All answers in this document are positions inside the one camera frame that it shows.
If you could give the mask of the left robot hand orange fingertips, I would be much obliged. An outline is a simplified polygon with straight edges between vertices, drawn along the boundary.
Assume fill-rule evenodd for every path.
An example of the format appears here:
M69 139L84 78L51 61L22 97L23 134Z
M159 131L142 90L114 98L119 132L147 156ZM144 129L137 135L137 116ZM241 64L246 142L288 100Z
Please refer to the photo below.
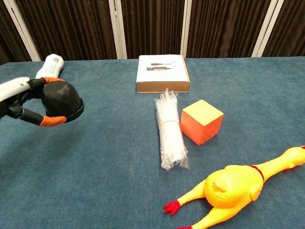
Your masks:
M54 77L42 77L30 79L18 77L0 84L0 117L9 116L38 126L56 126L67 122L65 116L42 116L22 105L31 99L36 89L43 88L53 82L63 82L63 79Z

